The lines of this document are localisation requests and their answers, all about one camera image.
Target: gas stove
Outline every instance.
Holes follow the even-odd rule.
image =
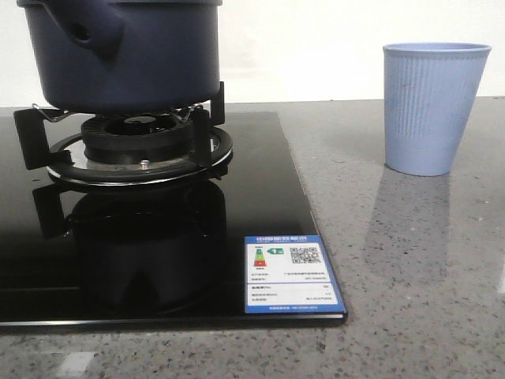
[[[345,322],[276,114],[67,116],[0,121],[0,330]]]

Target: light blue cup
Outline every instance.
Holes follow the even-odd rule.
[[[490,50],[475,43],[383,47],[386,165],[422,176],[451,171]]]

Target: energy label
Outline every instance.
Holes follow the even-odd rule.
[[[245,238],[246,313],[342,312],[318,235]]]

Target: stove burner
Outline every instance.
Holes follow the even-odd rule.
[[[224,123],[224,83],[202,105],[160,114],[90,118],[81,133],[49,148],[44,120],[57,122],[70,112],[15,111],[17,134],[29,170],[47,167],[53,179],[86,186],[135,186],[182,178],[219,178],[232,158]]]
[[[81,127],[84,154],[103,163],[160,162],[187,154],[193,137],[191,121],[170,114],[130,118],[94,117]]]
[[[115,164],[94,161],[86,156],[80,134],[68,137],[55,144],[54,153],[67,151],[73,164],[57,162],[47,167],[49,174],[64,182],[84,186],[135,186],[140,184],[175,181],[188,177],[219,178],[227,173],[232,142],[228,133],[211,128],[208,145],[211,149],[211,166],[201,167],[193,162],[189,154],[151,162],[143,159],[137,163]]]

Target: speckled stone surface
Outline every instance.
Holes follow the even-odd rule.
[[[504,98],[477,100],[437,178],[384,167],[381,101],[227,110],[278,113],[348,324],[0,336],[2,379],[505,377]]]

